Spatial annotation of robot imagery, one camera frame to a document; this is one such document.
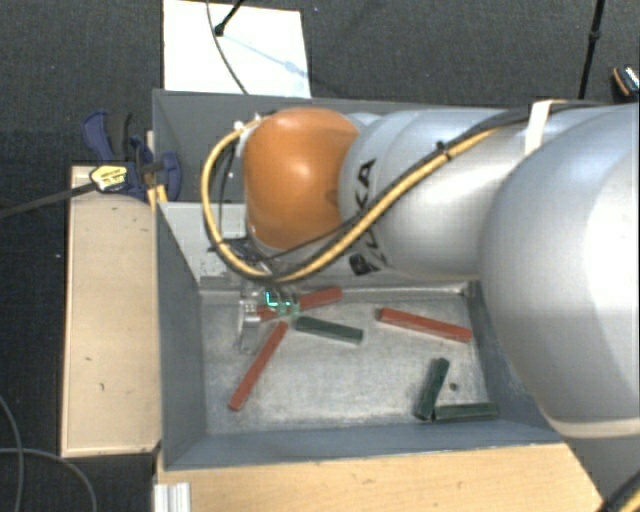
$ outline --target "wooden surface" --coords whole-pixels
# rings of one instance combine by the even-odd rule
[[[601,498],[563,444],[368,460],[158,471],[193,512],[593,512]]]
[[[86,182],[86,168],[74,183]],[[148,205],[72,202],[62,405],[65,457],[151,451],[160,438],[153,223]],[[192,510],[592,512],[600,497],[565,445],[165,473]]]
[[[91,168],[74,168],[73,186]],[[64,457],[151,451],[160,385],[148,205],[91,192],[72,200],[60,451]]]

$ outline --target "white paper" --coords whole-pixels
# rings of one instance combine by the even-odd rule
[[[164,87],[241,93],[215,47],[206,9],[204,2],[164,0]],[[230,10],[212,3],[213,25]],[[240,7],[218,41],[249,94],[311,96],[299,12]]]

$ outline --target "black floor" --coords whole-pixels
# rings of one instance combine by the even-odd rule
[[[302,10],[316,97],[506,106],[576,97],[595,0],[247,4]],[[151,127],[160,0],[3,0],[0,20],[0,197],[65,188],[72,162],[92,157],[79,122],[97,108],[134,112],[136,133]],[[640,2],[608,2],[601,30],[587,99],[610,102],[611,68],[638,68]],[[48,451],[59,441],[64,279],[64,205],[0,220],[0,395],[25,446]],[[0,448],[12,444],[0,418]],[[100,510],[149,510],[149,456],[79,462]],[[2,511],[12,510],[16,474],[14,458],[0,455]],[[64,468],[27,461],[24,511],[89,504]]]

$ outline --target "robotic arm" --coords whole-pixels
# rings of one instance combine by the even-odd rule
[[[347,249],[359,271],[479,280],[520,378],[609,498],[640,469],[638,116],[575,102],[284,110],[214,148],[205,218],[220,257],[255,281],[305,279]],[[247,231],[276,264],[244,261],[208,206],[240,136]]]

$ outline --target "gray bin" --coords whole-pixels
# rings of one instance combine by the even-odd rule
[[[186,162],[204,159],[229,130],[229,119],[248,117],[246,102],[242,96],[155,91],[156,150],[178,149],[182,161],[180,148],[188,148]],[[261,111],[290,104],[280,98],[251,97],[251,102],[251,108]],[[330,104],[348,112],[407,108],[377,102]],[[172,117],[172,112],[180,114]],[[194,125],[200,135],[194,135]],[[197,182],[195,165],[186,165],[185,173],[187,184]],[[186,190],[182,199],[194,200],[193,194]],[[225,232],[240,235],[242,205],[225,208]],[[161,205],[157,244],[167,470],[560,440],[497,344],[476,283],[423,283],[384,271],[356,277],[344,258],[305,281],[300,291],[341,286],[340,303],[305,314],[363,329],[362,344],[314,337],[291,326],[244,408],[231,411],[226,404],[255,357],[242,353],[237,344],[242,281],[208,251],[201,208],[195,202]],[[380,324],[374,314],[385,306],[472,328],[474,337],[459,343]],[[262,327],[263,337],[274,324]],[[438,405],[491,400],[498,419],[437,424],[415,418],[429,365],[438,357],[451,362]]]

